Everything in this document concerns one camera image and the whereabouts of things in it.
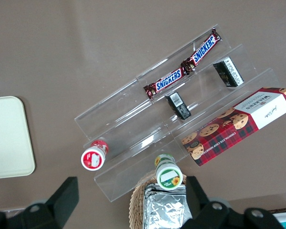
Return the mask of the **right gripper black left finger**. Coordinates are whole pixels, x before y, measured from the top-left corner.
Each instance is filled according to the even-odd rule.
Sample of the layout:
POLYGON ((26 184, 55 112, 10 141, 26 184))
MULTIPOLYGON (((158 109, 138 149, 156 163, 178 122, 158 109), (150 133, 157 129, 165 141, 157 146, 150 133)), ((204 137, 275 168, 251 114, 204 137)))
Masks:
POLYGON ((62 229, 78 202, 78 179, 68 177, 45 203, 27 207, 21 220, 26 229, 62 229))

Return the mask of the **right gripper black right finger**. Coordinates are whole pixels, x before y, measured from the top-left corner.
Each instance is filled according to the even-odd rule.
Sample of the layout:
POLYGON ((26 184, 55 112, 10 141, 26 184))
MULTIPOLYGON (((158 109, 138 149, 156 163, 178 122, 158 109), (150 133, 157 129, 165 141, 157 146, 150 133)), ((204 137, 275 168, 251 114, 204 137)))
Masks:
POLYGON ((186 178, 186 200, 192 218, 184 229, 242 229, 243 215, 221 201, 210 201, 195 176, 186 178))

